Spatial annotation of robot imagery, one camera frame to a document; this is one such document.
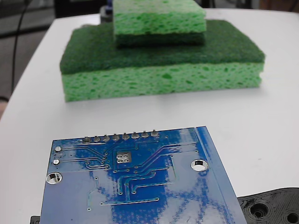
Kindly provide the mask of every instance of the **metal pin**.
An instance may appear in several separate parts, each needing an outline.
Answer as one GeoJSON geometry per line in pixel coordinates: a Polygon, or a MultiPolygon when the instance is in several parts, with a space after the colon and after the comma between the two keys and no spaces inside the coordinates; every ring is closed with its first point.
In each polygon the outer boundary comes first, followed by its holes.
{"type": "Polygon", "coordinates": [[[154,129],[153,132],[150,133],[150,135],[151,135],[152,137],[157,137],[157,136],[159,135],[159,133],[156,132],[156,130],[154,129]]]}
{"type": "Polygon", "coordinates": [[[91,142],[91,138],[89,138],[89,137],[83,138],[83,143],[89,143],[89,142],[91,142]]]}
{"type": "Polygon", "coordinates": [[[138,139],[139,138],[139,134],[137,134],[136,132],[133,132],[132,134],[132,139],[138,139]]]}
{"type": "Polygon", "coordinates": [[[127,133],[124,133],[123,135],[122,135],[122,139],[129,139],[130,138],[130,136],[127,134],[127,133]]]}
{"type": "Polygon", "coordinates": [[[109,136],[105,134],[103,141],[109,141],[109,140],[110,140],[109,136]]]}
{"type": "Polygon", "coordinates": [[[62,150],[62,148],[60,147],[60,146],[57,146],[56,148],[55,148],[55,152],[60,152],[62,150]]]}
{"type": "Polygon", "coordinates": [[[60,163],[59,160],[53,160],[53,165],[58,165],[60,163]]]}
{"type": "Polygon", "coordinates": [[[101,141],[101,138],[100,138],[99,136],[95,136],[95,137],[93,138],[93,141],[94,141],[94,142],[101,141]]]}
{"type": "Polygon", "coordinates": [[[114,133],[113,137],[112,137],[112,140],[113,141],[118,141],[120,139],[120,136],[117,135],[116,133],[114,133]]]}
{"type": "Polygon", "coordinates": [[[141,137],[143,138],[147,138],[148,136],[149,134],[147,134],[145,130],[143,131],[143,133],[141,133],[141,137]]]}

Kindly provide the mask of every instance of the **sponge stack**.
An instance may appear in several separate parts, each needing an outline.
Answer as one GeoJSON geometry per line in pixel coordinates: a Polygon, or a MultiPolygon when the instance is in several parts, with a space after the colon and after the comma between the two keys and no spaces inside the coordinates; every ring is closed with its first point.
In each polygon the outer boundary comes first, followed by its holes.
{"type": "Polygon", "coordinates": [[[201,44],[206,12],[193,0],[114,0],[118,46],[201,44]]]}
{"type": "Polygon", "coordinates": [[[158,2],[114,0],[114,24],[73,32],[60,63],[66,101],[259,86],[265,55],[246,35],[227,21],[203,20],[202,8],[187,7],[193,0],[158,2]],[[145,4],[150,14],[140,13],[145,4]],[[170,19],[175,10],[181,17],[170,19]],[[205,29],[205,43],[195,44],[205,29]]]}

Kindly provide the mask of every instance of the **white surface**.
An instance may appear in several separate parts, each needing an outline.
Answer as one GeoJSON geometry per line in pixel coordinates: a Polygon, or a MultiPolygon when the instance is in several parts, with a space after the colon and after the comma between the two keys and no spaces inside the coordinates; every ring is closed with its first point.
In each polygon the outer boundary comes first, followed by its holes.
{"type": "Polygon", "coordinates": [[[0,122],[1,223],[41,211],[52,140],[207,126],[237,196],[299,187],[299,14],[222,10],[266,53],[257,89],[65,103],[59,61],[73,29],[98,15],[56,20],[35,52],[0,122]]]}

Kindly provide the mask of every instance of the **printed circuit board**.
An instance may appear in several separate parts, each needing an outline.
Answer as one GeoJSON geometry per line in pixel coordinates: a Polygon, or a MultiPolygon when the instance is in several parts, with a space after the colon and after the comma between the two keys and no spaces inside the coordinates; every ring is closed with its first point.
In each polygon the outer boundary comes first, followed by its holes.
{"type": "Polygon", "coordinates": [[[53,141],[41,224],[245,224],[206,127],[53,141]]]}

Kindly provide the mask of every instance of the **screw hole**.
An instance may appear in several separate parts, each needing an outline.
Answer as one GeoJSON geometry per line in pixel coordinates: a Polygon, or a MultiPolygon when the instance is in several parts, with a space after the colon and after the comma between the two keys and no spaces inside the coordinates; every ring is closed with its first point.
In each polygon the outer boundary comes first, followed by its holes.
{"type": "Polygon", "coordinates": [[[61,180],[62,180],[62,176],[60,173],[57,173],[57,172],[50,173],[46,177],[46,182],[48,184],[57,184],[57,183],[61,182],[61,180]]]}
{"type": "Polygon", "coordinates": [[[208,168],[208,163],[204,160],[194,160],[191,163],[191,168],[198,172],[205,171],[208,168]]]}
{"type": "Polygon", "coordinates": [[[257,203],[250,208],[250,212],[255,218],[263,218],[268,214],[269,210],[265,204],[257,203]]]}
{"type": "Polygon", "coordinates": [[[288,220],[289,223],[297,223],[299,221],[299,217],[295,213],[290,213],[287,216],[287,220],[288,220]]]}

